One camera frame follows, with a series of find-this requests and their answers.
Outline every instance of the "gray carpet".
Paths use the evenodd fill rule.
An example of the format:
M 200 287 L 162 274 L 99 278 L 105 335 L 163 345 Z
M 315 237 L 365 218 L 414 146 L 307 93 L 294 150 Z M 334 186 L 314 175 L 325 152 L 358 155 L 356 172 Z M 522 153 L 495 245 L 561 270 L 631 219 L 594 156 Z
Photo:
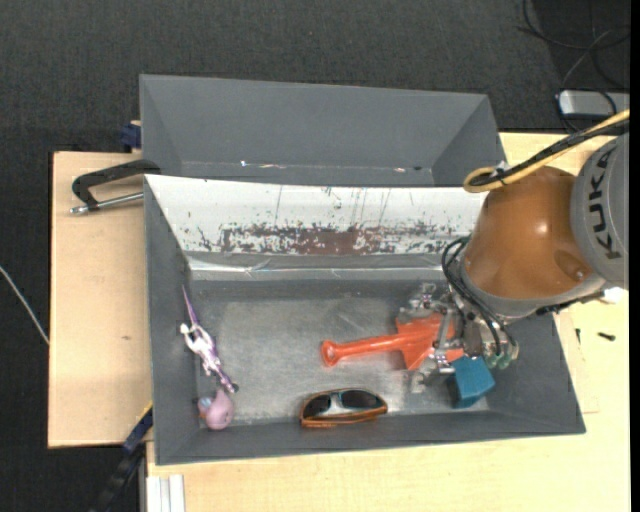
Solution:
M 630 24 L 630 3 L 599 6 L 596 32 Z M 557 4 L 532 20 L 590 44 L 588 2 Z M 553 95 L 584 53 L 521 30 L 519 0 L 40 0 L 3 2 L 0 26 L 0 264 L 44 325 L 48 153 L 122 151 L 139 73 L 482 92 L 501 130 L 560 132 Z M 617 84 L 585 61 L 570 85 L 628 87 L 629 48 L 601 54 Z M 47 347 L 1 277 L 0 327 L 0 510 L 86 510 L 118 450 L 46 449 Z M 114 510 L 134 507 L 132 491 Z

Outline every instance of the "wooden table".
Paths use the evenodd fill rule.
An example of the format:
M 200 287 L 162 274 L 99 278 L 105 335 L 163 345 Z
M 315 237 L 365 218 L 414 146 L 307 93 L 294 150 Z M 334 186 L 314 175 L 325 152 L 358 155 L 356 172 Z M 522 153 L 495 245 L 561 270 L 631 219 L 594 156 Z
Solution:
M 510 162 L 556 135 L 502 134 Z M 577 172 L 604 139 L 558 159 Z M 140 204 L 73 216 L 71 182 L 136 154 L 54 157 L 49 447 L 121 443 L 151 399 Z M 140 179 L 103 187 L 138 191 Z M 185 478 L 187 511 L 630 509 L 628 294 L 557 325 L 587 433 L 356 453 L 156 466 Z M 581 330 L 581 343 L 574 326 Z M 611 342 L 600 336 L 616 336 Z M 91 408 L 91 417 L 87 415 Z

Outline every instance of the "kuka logo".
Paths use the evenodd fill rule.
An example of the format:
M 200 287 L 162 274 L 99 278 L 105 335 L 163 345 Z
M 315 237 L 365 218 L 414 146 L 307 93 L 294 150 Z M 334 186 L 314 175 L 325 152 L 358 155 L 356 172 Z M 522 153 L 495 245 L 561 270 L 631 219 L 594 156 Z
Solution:
M 600 186 L 604 180 L 607 165 L 609 165 L 609 157 L 612 152 L 613 149 L 607 151 L 602 155 L 600 160 L 598 160 L 597 166 L 602 169 L 602 174 L 600 174 L 598 179 L 596 179 L 595 176 L 591 178 L 591 193 L 589 194 L 589 211 L 597 214 L 596 223 L 593 224 L 592 229 L 593 232 L 596 233 L 598 244 L 604 247 L 605 251 L 607 251 L 606 256 L 610 260 L 622 257 L 618 251 L 613 250 L 613 240 L 609 234 L 607 221 L 604 216 L 604 208 L 600 202 L 602 200 L 602 190 L 600 190 Z

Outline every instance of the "sunglasses lens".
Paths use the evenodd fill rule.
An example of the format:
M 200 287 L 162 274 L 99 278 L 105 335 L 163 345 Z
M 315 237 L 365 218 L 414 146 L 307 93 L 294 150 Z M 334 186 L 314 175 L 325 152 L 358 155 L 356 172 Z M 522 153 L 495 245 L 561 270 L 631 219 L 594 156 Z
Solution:
M 305 406 L 302 416 L 312 418 L 323 412 L 327 412 L 331 408 L 331 397 L 329 395 L 320 395 L 311 399 Z
M 375 409 L 382 405 L 377 396 L 359 389 L 344 391 L 341 398 L 342 405 L 351 409 Z

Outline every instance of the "orange toy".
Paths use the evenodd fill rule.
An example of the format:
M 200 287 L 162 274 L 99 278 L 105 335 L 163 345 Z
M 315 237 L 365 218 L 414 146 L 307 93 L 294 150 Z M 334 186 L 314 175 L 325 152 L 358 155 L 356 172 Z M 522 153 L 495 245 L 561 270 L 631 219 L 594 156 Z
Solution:
M 434 312 L 426 318 L 413 318 L 407 323 L 400 323 L 396 318 L 398 334 L 376 336 L 347 343 L 336 343 L 326 340 L 322 343 L 320 353 L 327 366 L 334 366 L 340 359 L 348 356 L 374 354 L 400 350 L 408 370 L 416 370 L 422 361 L 434 354 L 433 344 L 438 340 L 440 324 L 443 316 Z M 449 323 L 446 338 L 455 334 L 453 322 Z M 447 361 L 462 357 L 463 350 L 450 349 L 446 352 Z

